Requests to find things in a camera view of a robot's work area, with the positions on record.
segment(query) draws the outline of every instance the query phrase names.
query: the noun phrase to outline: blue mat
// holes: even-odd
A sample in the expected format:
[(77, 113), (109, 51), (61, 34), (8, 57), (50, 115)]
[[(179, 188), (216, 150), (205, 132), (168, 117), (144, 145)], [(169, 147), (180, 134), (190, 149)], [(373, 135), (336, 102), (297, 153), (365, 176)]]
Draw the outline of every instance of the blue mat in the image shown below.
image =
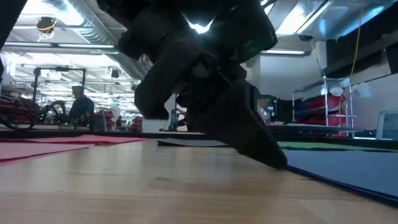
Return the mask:
[(284, 150), (289, 169), (398, 206), (398, 153)]

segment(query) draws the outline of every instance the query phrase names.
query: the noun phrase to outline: red mat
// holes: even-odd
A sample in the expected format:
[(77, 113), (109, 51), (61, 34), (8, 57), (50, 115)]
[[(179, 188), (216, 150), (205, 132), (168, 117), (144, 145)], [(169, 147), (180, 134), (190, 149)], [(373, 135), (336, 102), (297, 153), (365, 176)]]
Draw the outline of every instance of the red mat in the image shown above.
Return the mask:
[(0, 139), (2, 142), (36, 142), (53, 144), (97, 144), (112, 145), (127, 142), (143, 141), (143, 138), (125, 138), (111, 136), (82, 135), (78, 137), (60, 137), (60, 138), (36, 138), (36, 139)]
[(76, 149), (93, 147), (94, 144), (30, 144), (16, 142), (0, 143), (0, 162), (9, 162), (19, 159), (27, 159), (34, 156), (43, 156), (57, 152), (66, 152)]

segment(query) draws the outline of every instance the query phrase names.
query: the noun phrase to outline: person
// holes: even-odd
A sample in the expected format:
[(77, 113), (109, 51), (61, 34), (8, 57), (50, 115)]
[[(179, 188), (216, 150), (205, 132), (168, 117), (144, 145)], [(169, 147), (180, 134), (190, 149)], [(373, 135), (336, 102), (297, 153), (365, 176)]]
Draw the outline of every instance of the person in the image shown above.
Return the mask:
[(118, 119), (116, 120), (116, 130), (120, 129), (122, 126), (122, 116), (119, 116)]
[(72, 87), (75, 101), (69, 112), (70, 121), (75, 125), (89, 125), (90, 131), (94, 131), (94, 102), (83, 94), (82, 86)]

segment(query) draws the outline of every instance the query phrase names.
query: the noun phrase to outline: floor mat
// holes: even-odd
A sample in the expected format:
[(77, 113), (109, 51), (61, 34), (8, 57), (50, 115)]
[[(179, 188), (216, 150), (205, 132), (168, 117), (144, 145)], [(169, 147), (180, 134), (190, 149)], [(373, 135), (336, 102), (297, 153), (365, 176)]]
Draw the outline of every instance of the floor mat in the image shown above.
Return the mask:
[(76, 149), (84, 149), (94, 144), (46, 144), (46, 143), (0, 143), (0, 162), (9, 162), (18, 159), (26, 159), (34, 156), (43, 156), (57, 152), (66, 152)]
[(307, 175), (398, 203), (398, 154), (363, 151), (284, 150), (289, 166)]
[(143, 138), (125, 138), (111, 136), (96, 136), (85, 134), (78, 137), (59, 137), (59, 138), (35, 138), (35, 139), (0, 139), (2, 142), (38, 142), (52, 144), (96, 144), (112, 145), (127, 142), (143, 141)]

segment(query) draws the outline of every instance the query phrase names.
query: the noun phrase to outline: metal rack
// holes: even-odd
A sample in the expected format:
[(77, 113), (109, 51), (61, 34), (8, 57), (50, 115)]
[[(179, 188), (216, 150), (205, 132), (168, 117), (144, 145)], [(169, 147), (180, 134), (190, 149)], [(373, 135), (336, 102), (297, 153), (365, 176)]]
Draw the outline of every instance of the metal rack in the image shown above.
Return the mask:
[[(329, 108), (328, 108), (328, 93), (329, 93), (329, 86), (332, 84), (339, 84), (339, 82), (342, 82), (344, 80), (348, 80), (348, 86), (346, 88), (343, 88), (344, 93), (348, 93), (346, 94), (346, 114), (329, 114)], [(352, 89), (351, 89), (351, 80), (349, 78), (327, 78), (327, 77), (323, 77), (323, 79), (311, 83), (307, 86), (304, 86), (298, 90), (294, 90), (292, 93), (292, 99), (293, 99), (293, 107), (292, 107), (292, 111), (293, 111), (293, 123), (295, 122), (295, 111), (294, 111), (294, 100), (295, 100), (295, 94), (297, 93), (305, 93), (308, 92), (309, 90), (312, 90), (316, 87), (320, 87), (320, 86), (324, 86), (325, 88), (325, 106), (320, 108), (320, 109), (309, 109), (304, 112), (309, 112), (309, 111), (316, 111), (316, 110), (325, 110), (325, 119), (326, 119), (326, 126), (329, 126), (329, 122), (328, 122), (328, 118), (330, 116), (336, 116), (336, 117), (341, 117), (341, 118), (346, 118), (346, 127), (347, 128), (354, 128), (354, 119), (356, 117), (356, 115), (353, 114), (353, 97), (352, 97)]]

